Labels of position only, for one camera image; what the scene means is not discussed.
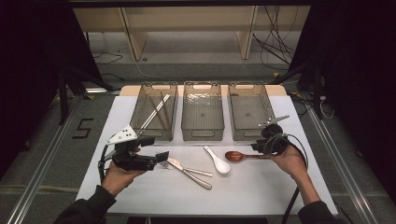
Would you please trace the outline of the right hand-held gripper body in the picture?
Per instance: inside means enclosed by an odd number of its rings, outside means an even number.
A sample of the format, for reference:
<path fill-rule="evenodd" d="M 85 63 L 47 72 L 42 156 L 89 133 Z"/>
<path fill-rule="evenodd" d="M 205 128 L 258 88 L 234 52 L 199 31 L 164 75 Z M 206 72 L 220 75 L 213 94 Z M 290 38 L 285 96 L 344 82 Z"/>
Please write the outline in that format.
<path fill-rule="evenodd" d="M 279 155 L 285 151 L 289 140 L 277 123 L 288 117 L 289 115 L 269 118 L 264 124 L 260 124 L 260 127 L 263 127 L 261 131 L 262 139 L 258 142 L 260 153 Z"/>

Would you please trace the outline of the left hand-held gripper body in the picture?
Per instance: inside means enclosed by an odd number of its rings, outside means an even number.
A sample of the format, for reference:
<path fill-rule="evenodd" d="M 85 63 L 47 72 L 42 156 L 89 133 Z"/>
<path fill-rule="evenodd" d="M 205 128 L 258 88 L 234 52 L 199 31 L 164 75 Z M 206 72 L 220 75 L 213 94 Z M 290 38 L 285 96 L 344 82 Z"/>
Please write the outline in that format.
<path fill-rule="evenodd" d="M 107 154 L 106 158 L 125 171 L 152 171 L 156 164 L 153 156 L 142 156 L 137 154 L 141 147 L 137 145 L 140 137 L 134 129 L 127 125 L 118 133 L 115 133 L 107 141 L 107 145 L 113 145 L 114 149 Z"/>

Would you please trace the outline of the brown wooden spoon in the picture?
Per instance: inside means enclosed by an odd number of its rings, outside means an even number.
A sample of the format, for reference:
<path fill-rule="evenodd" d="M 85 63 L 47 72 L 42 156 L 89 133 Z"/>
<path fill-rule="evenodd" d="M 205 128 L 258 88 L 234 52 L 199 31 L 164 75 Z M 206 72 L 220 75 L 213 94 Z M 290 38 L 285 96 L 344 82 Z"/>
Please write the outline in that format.
<path fill-rule="evenodd" d="M 246 159 L 258 159 L 258 160 L 267 160 L 268 157 L 265 155 L 248 155 L 241 153 L 239 151 L 227 151 L 225 153 L 225 158 L 231 162 L 240 162 Z"/>

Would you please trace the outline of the grey transparent plastic bin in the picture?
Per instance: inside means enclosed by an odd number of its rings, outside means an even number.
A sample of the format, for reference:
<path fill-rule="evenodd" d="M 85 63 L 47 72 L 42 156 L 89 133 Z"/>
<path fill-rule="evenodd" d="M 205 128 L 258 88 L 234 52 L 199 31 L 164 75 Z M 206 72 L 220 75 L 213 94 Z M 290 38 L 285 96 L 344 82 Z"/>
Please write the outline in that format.
<path fill-rule="evenodd" d="M 154 104 L 157 105 L 162 99 L 161 91 L 166 102 L 167 114 L 170 121 L 169 129 L 167 129 L 163 108 L 160 110 L 160 115 L 165 122 L 165 129 L 157 118 L 154 121 L 150 121 L 149 118 L 154 110 L 149 96 L 153 98 Z M 176 82 L 144 82 L 141 85 L 130 124 L 141 137 L 151 136 L 157 141 L 172 141 L 174 138 L 177 103 L 178 88 Z"/>
<path fill-rule="evenodd" d="M 276 117 L 261 82 L 231 82 L 228 103 L 234 141 L 260 139 L 262 125 Z"/>
<path fill-rule="evenodd" d="M 186 81 L 181 130 L 184 141 L 221 141 L 225 129 L 217 81 Z"/>

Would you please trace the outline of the steel fork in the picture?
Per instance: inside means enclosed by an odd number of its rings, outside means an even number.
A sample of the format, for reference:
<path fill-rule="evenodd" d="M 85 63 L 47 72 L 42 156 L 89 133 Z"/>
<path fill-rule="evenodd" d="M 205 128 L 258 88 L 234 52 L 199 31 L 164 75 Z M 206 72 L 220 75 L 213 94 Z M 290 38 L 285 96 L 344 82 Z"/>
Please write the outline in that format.
<path fill-rule="evenodd" d="M 162 165 L 163 167 L 165 167 L 166 169 L 176 169 L 175 166 L 171 165 L 168 162 L 162 161 L 160 162 L 160 165 Z M 194 173 L 194 174 L 198 174 L 198 175 L 204 175 L 204 176 L 209 176 L 212 177 L 213 174 L 210 172 L 206 172 L 206 171 L 200 171 L 200 170 L 195 170 L 195 169 L 190 169 L 190 168 L 184 168 L 186 171 L 190 172 L 190 173 Z"/>

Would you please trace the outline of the white ceramic spoon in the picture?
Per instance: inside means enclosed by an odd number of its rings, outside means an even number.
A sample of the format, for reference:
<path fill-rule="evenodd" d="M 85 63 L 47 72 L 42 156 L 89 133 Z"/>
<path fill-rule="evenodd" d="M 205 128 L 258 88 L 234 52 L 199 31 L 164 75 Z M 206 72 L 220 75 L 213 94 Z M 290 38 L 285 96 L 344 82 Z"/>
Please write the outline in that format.
<path fill-rule="evenodd" d="M 212 157 L 215 167 L 219 173 L 228 174 L 230 172 L 231 166 L 226 161 L 220 159 L 209 146 L 204 146 L 204 150 Z"/>

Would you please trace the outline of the steel table knife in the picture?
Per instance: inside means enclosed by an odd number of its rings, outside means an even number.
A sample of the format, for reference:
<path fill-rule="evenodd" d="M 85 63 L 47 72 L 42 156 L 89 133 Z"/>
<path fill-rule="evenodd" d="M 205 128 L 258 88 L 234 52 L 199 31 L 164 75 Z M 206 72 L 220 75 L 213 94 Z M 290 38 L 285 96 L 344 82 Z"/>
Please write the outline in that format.
<path fill-rule="evenodd" d="M 212 185 L 208 182 L 205 182 L 204 180 L 198 178 L 195 176 L 194 173 L 190 173 L 184 169 L 184 167 L 181 165 L 179 161 L 176 159 L 169 157 L 167 159 L 167 162 L 170 163 L 171 165 L 175 166 L 180 172 L 188 176 L 191 180 L 193 180 L 195 183 L 203 187 L 204 189 L 212 189 Z"/>

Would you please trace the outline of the person's right hand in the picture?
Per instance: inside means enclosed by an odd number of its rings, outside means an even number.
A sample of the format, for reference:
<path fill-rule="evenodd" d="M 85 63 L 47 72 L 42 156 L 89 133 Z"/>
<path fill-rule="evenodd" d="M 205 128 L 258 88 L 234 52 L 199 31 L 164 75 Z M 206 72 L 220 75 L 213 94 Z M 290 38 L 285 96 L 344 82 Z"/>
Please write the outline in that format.
<path fill-rule="evenodd" d="M 294 180 L 303 180 L 308 177 L 304 159 L 293 146 L 287 146 L 285 151 L 280 155 L 271 155 L 270 159 Z"/>

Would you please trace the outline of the person's left hand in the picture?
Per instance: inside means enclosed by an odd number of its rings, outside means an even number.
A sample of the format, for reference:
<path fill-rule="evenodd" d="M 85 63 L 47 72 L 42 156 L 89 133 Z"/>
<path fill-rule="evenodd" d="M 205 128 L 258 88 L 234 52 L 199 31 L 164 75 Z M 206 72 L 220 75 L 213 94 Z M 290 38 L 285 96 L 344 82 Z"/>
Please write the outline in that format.
<path fill-rule="evenodd" d="M 144 174 L 145 171 L 125 171 L 118 167 L 113 161 L 106 170 L 106 176 L 101 186 L 113 197 L 116 197 L 134 180 Z"/>

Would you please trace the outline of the silver metal bar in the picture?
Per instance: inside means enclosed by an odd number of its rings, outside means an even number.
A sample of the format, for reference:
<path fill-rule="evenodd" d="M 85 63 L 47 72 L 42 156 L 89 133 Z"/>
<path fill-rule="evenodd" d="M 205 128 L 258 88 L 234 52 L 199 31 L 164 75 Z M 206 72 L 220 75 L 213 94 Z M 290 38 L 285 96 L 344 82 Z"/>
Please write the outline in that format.
<path fill-rule="evenodd" d="M 112 94 L 112 95 L 120 94 L 120 90 L 109 91 L 109 90 L 102 89 L 102 88 L 88 88 L 88 89 L 86 89 L 86 92 L 88 94 Z"/>

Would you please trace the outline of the black metal stand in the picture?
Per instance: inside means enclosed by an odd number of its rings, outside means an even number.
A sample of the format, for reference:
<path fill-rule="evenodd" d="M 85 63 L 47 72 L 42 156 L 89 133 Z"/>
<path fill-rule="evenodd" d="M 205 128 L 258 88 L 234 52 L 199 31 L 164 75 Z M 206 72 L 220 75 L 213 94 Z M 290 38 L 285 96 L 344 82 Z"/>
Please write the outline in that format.
<path fill-rule="evenodd" d="M 96 77 L 75 66 L 66 66 L 58 75 L 58 92 L 61 102 L 60 124 L 64 124 L 69 115 L 66 88 L 69 88 L 75 95 L 84 95 L 87 91 L 82 84 L 83 80 L 88 80 L 106 91 L 120 90 L 120 88 L 105 83 L 100 76 Z"/>
<path fill-rule="evenodd" d="M 320 109 L 320 96 L 321 96 L 321 73 L 318 63 L 310 60 L 305 63 L 290 69 L 284 76 L 276 78 L 269 82 L 269 85 L 280 85 L 287 79 L 300 74 L 297 82 L 297 89 L 299 91 L 312 91 L 313 92 L 313 109 L 319 119 L 323 119 Z"/>

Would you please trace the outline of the beige wooden shelf unit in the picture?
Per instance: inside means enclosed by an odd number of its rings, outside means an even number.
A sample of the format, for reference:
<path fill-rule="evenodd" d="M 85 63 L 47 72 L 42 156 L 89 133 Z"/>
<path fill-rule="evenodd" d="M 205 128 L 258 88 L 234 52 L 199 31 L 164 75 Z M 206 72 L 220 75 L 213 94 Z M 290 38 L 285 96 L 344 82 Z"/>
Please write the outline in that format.
<path fill-rule="evenodd" d="M 247 7 L 103 7 L 76 8 L 85 33 L 123 32 L 135 60 L 141 58 L 149 32 L 233 31 L 241 57 L 250 53 L 255 31 L 300 31 L 309 6 Z"/>

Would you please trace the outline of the silver floor rail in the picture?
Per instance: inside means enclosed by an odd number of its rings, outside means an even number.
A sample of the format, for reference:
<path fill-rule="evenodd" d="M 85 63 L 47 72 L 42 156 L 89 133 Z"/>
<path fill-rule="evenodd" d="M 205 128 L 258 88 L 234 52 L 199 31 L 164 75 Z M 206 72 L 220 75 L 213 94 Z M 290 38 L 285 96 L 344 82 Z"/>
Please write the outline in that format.
<path fill-rule="evenodd" d="M 0 181 L 0 205 L 7 207 L 0 224 L 22 224 L 82 99 L 82 96 L 66 98 L 69 108 L 64 121 L 60 119 L 61 103 L 54 100 L 49 105 L 26 143 L 27 148 L 18 154 Z"/>
<path fill-rule="evenodd" d="M 327 152 L 329 153 L 330 158 L 332 159 L 337 173 L 340 175 L 346 191 L 359 216 L 361 217 L 362 222 L 364 224 L 379 224 L 374 210 L 372 209 L 367 198 L 364 196 L 363 191 L 358 185 L 358 182 L 355 180 L 353 174 L 350 172 L 347 163 L 342 158 L 342 155 L 324 122 L 318 118 L 313 109 L 309 109 L 308 114 L 314 123 L 316 130 L 323 144 L 325 145 Z"/>

